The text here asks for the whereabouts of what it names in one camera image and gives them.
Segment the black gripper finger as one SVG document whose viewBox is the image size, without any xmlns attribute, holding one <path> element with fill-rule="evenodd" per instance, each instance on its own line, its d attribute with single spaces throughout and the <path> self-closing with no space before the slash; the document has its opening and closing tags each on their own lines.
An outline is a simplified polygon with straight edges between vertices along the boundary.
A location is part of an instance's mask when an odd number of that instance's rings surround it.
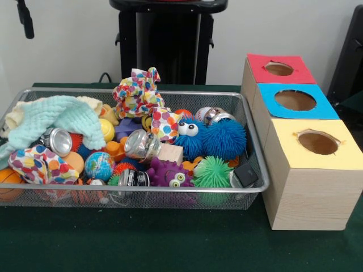
<svg viewBox="0 0 363 272">
<path fill-rule="evenodd" d="M 24 27 L 25 36 L 27 39 L 33 39 L 35 37 L 35 34 L 34 34 L 33 21 L 31 18 L 30 11 L 26 6 L 24 0 L 16 0 L 16 2 L 17 2 L 19 20 Z"/>
</svg>

